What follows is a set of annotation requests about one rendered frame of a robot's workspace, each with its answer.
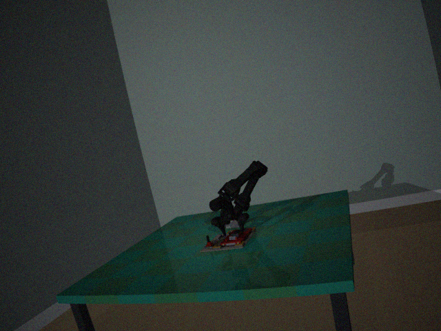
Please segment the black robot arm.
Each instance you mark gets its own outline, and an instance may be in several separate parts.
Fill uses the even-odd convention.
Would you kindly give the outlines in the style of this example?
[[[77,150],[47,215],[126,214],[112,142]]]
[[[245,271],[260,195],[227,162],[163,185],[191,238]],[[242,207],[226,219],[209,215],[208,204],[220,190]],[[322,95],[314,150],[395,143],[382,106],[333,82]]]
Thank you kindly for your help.
[[[247,212],[251,201],[250,195],[259,178],[267,173],[267,169],[267,166],[260,161],[253,161],[248,169],[246,169],[239,177],[231,179],[218,191],[219,197],[210,201],[210,209],[213,212],[217,212],[224,207],[232,205],[232,201],[234,200],[234,204],[236,204],[234,207],[234,213],[236,213],[235,217],[242,214],[243,211]],[[239,194],[240,188],[246,182],[247,185],[245,186],[245,189]],[[230,221],[233,220],[234,216],[229,210],[227,210],[226,213],[220,212],[219,222],[221,225],[228,225],[230,224]]]

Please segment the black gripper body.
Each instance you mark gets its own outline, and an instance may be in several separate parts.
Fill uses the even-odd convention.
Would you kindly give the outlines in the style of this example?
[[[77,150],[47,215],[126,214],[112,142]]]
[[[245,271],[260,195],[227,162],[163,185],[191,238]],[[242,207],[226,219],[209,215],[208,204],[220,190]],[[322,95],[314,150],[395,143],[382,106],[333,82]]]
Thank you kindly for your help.
[[[229,210],[233,214],[233,216],[234,216],[234,220],[233,221],[238,220],[240,222],[244,222],[244,221],[247,221],[249,219],[249,215],[247,213],[242,213],[239,216],[235,217],[236,213],[234,213],[233,207],[234,207],[233,205],[224,207],[224,208],[221,209],[221,212],[226,213],[226,211]],[[211,224],[212,225],[220,225],[219,218],[220,217],[214,217],[211,220]]]

